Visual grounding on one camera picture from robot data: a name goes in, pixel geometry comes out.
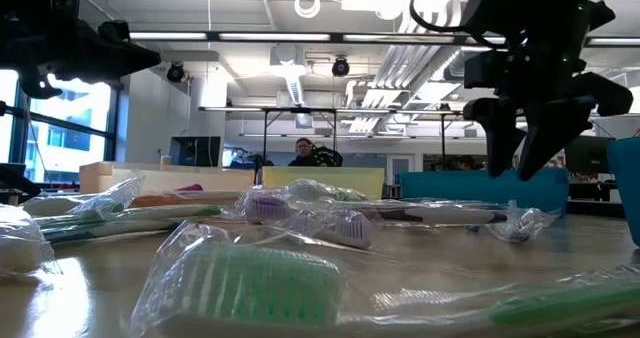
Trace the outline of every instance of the man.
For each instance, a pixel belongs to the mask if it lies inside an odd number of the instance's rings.
[[[289,167],[326,167],[325,163],[318,164],[311,157],[311,141],[307,138],[300,138],[296,141],[296,152],[298,156],[291,163]]]
[[[464,155],[460,157],[460,169],[461,170],[477,170],[476,161],[473,157]]]

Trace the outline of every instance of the teal bin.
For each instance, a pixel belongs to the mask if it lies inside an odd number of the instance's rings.
[[[615,140],[607,147],[609,171],[616,185],[627,217],[633,242],[640,247],[640,137]]]
[[[569,174],[566,169],[544,168],[528,182],[517,172],[505,171],[491,178],[487,171],[444,171],[404,173],[400,177],[403,198],[441,198],[507,203],[538,208],[544,212],[560,210],[566,214],[569,198]]]

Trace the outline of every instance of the security camera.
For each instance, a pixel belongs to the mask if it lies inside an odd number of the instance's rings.
[[[344,77],[349,74],[349,63],[347,63],[347,58],[338,57],[336,58],[336,62],[333,63],[333,69],[331,70],[334,77]]]
[[[167,79],[169,82],[182,83],[189,78],[189,75],[184,71],[184,63],[173,62],[171,67],[167,70]]]

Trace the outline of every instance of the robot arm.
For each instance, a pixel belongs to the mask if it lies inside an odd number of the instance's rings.
[[[96,32],[78,10],[79,0],[0,0],[0,68],[16,70],[32,98],[61,94],[47,73],[94,83],[161,62],[158,53],[131,43],[126,22],[106,22]]]
[[[487,135],[489,175],[510,165],[524,139],[519,177],[529,180],[550,158],[585,129],[596,106],[601,116],[629,112],[631,92],[594,73],[582,74],[580,52],[587,33],[615,19],[603,3],[589,0],[469,0],[459,27],[438,27],[415,11],[413,19],[428,30],[466,32],[491,48],[465,63],[465,88],[494,88],[495,98],[469,102],[464,118],[479,122]],[[504,36],[505,44],[483,34]],[[524,114],[525,133],[516,128]]]

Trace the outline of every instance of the plastic wrapper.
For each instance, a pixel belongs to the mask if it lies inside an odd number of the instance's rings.
[[[494,237],[510,242],[524,243],[534,240],[545,228],[560,217],[560,211],[545,213],[539,209],[521,209],[515,201],[509,202],[507,221],[487,226]]]
[[[240,194],[238,191],[144,192],[133,200],[131,208],[180,204],[233,205]]]
[[[380,200],[334,202],[332,210],[357,210],[369,218],[419,222],[424,225],[470,225],[506,222],[512,213],[506,205],[474,201],[404,202]]]
[[[452,287],[469,287],[460,291]],[[432,271],[275,227],[184,222],[160,247],[134,337],[530,337],[637,322],[633,266],[543,283]]]
[[[0,204],[0,276],[55,272],[53,249],[38,225],[20,208]]]
[[[286,195],[303,201],[330,198],[344,202],[360,202],[368,199],[364,194],[356,190],[334,187],[310,179],[297,179],[284,186],[283,190]]]
[[[371,249],[374,241],[374,224],[357,211],[302,210],[285,220],[269,223],[305,236],[353,248]]]
[[[298,187],[315,186],[305,183]],[[289,188],[262,187],[246,190],[236,203],[236,219],[259,223],[284,220],[303,210],[318,213],[358,211],[369,219],[419,222],[425,225],[474,225],[506,222],[509,214],[516,213],[507,205],[472,201],[339,201],[312,194],[306,196],[315,200],[305,200],[299,194],[292,194]],[[306,191],[307,188],[299,189],[295,193]]]
[[[63,243],[108,237],[118,234],[153,231],[172,231],[184,219],[215,217],[217,206],[185,204],[149,208],[130,208],[101,217],[95,214],[76,214],[36,218],[46,240]]]
[[[49,195],[42,193],[24,202],[22,209],[32,217],[54,217],[64,215],[95,196],[95,194]]]
[[[105,218],[128,208],[144,186],[144,175],[134,172],[131,178],[70,209],[67,214],[97,215]]]

